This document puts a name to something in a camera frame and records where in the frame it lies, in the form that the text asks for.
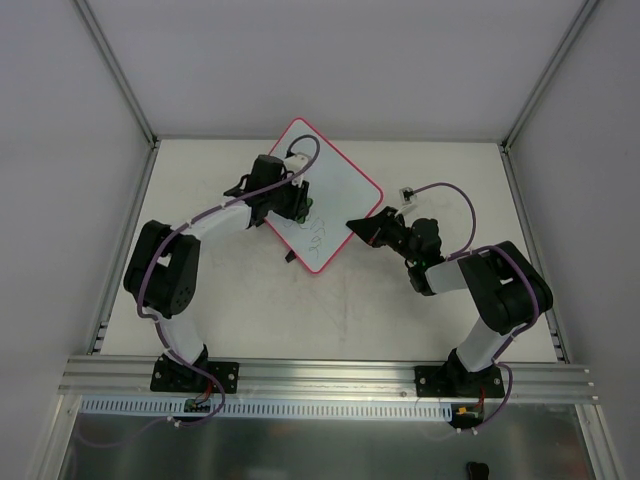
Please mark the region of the green bone-shaped eraser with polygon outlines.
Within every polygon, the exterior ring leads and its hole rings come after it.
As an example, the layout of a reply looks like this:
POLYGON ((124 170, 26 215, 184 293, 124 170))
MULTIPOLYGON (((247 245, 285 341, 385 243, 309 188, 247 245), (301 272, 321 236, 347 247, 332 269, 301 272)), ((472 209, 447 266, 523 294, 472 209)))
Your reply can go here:
POLYGON ((309 217, 312 206, 313 200, 311 198, 306 198, 303 202, 301 202, 298 205, 295 221, 299 224, 304 224, 309 217))

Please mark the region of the pink framed whiteboard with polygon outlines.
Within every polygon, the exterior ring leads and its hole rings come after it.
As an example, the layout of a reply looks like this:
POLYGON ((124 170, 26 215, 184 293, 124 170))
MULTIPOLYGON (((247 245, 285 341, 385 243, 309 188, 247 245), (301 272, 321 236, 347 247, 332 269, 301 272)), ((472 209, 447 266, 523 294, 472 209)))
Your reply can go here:
POLYGON ((313 200, 303 223, 274 213, 266 224, 312 274, 321 273, 353 235, 346 223, 371 215, 381 204, 380 186, 305 119, 294 119, 270 154, 284 158, 288 151, 310 156, 320 148, 314 165, 304 174, 313 200))

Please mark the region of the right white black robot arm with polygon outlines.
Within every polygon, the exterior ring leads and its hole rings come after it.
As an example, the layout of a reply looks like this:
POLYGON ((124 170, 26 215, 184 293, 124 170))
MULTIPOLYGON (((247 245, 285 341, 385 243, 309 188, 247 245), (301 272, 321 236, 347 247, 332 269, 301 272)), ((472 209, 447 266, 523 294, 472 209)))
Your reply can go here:
POLYGON ((346 222, 372 248, 389 247, 405 263, 410 284, 423 296, 469 292, 479 318, 466 339, 425 385, 446 395, 471 396, 499 371, 495 359, 513 338, 530 328, 553 305, 550 287, 510 241, 480 248, 457 258, 441 252, 435 219, 411 225, 392 207, 346 222))

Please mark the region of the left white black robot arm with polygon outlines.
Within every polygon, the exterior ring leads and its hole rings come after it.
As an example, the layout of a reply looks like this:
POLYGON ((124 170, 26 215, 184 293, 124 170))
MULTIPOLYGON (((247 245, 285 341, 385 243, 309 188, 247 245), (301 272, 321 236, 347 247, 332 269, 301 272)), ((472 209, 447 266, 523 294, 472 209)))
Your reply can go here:
POLYGON ((142 227, 123 286, 134 297, 138 316, 153 322, 165 354, 177 363, 174 378, 185 389, 197 390, 209 377, 205 344, 186 314, 196 293, 202 250, 263 224, 270 213, 305 220, 311 201, 303 175, 315 160, 302 153, 283 160, 260 155, 219 204, 178 226, 151 220, 142 227))

